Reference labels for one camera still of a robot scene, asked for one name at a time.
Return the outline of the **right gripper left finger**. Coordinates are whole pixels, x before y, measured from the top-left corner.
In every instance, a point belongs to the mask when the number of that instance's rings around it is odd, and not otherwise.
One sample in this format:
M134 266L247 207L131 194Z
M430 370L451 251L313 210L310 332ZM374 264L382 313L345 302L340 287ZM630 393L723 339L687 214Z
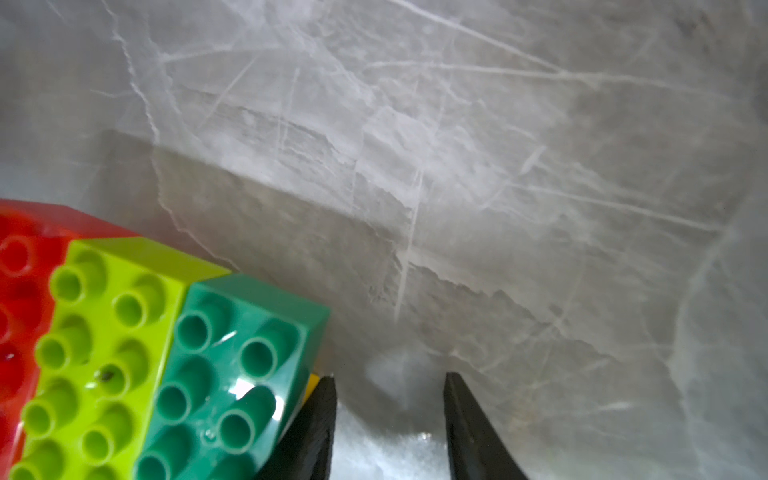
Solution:
M333 377L322 377L255 479L327 480L337 413Z

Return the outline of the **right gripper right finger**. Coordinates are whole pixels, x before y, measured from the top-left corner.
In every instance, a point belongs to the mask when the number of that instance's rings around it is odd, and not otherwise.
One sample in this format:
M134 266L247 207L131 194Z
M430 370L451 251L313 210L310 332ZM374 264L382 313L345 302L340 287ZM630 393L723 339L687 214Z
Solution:
M453 480L528 480L459 373L446 374L443 402Z

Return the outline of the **yellow lego brick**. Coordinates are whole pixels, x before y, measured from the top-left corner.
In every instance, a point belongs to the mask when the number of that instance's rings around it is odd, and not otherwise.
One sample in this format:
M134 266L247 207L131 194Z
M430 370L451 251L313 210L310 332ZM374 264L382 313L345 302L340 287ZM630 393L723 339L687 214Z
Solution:
M317 374L312 373L310 375L304 394L304 402L306 402L311 397L312 393L319 384L320 379L321 377Z

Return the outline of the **dark green lego brick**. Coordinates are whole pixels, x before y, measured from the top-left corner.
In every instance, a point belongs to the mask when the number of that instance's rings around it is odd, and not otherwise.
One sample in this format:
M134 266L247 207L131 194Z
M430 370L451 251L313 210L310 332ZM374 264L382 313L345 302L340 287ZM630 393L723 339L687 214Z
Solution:
M304 400L330 313L244 274L192 285L134 478L254 478Z

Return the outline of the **lime green lego brick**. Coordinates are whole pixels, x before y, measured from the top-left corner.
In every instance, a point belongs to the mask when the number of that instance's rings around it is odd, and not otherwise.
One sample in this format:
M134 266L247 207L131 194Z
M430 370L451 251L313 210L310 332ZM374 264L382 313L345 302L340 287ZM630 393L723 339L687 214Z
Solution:
M189 288L224 267L143 237L75 240L51 274L13 479L128 479Z

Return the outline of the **red lego brick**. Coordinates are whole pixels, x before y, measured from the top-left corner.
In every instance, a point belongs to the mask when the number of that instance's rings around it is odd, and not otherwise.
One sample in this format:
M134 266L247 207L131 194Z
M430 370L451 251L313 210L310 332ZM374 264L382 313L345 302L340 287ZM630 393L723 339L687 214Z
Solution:
M49 277L77 239L135 237L71 207L1 201L1 477L21 456L21 410L34 396L39 369L34 345L48 332L55 303Z

